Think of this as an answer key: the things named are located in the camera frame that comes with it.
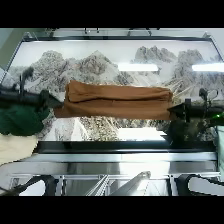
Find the dark green fabric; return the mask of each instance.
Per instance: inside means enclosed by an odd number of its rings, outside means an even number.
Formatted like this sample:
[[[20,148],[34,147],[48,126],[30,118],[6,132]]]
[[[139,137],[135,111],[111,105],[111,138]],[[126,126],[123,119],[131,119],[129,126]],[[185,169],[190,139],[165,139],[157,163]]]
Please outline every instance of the dark green fabric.
[[[36,108],[27,105],[12,105],[0,108],[0,133],[15,136],[30,136],[39,133],[44,125],[42,120],[49,115],[49,109],[36,112]]]

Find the orange-brown fabric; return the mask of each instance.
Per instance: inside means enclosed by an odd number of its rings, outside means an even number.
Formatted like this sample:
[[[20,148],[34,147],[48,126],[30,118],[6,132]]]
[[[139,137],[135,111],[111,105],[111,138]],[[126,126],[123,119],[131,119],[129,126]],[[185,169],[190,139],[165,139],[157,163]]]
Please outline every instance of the orange-brown fabric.
[[[170,120],[172,92],[160,87],[89,85],[72,80],[66,86],[64,106],[57,118],[107,116]]]

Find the brown towel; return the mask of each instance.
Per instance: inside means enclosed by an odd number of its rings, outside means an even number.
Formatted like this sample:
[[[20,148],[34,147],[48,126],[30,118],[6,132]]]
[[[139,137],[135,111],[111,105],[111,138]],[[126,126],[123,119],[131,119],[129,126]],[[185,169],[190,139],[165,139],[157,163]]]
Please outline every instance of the brown towel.
[[[170,120],[172,92],[160,87],[89,85],[72,80],[66,86],[64,106],[57,118],[107,116]]]

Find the white cloth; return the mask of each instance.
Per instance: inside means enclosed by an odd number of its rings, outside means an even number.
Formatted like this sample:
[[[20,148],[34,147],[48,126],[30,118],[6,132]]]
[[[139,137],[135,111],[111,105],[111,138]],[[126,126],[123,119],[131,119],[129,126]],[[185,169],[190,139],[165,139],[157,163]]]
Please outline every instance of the white cloth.
[[[30,157],[37,146],[36,136],[13,136],[0,134],[0,165]]]

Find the beige cloth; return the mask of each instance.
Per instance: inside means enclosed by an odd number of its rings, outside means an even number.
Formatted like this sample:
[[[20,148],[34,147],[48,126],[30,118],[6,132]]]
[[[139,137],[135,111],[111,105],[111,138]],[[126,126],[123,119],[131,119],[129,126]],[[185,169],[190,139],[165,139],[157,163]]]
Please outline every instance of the beige cloth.
[[[75,80],[66,86],[64,106],[57,118],[107,116],[128,119],[170,120],[172,92],[160,87],[90,85]]]
[[[30,157],[37,146],[37,137],[0,134],[0,165]]]

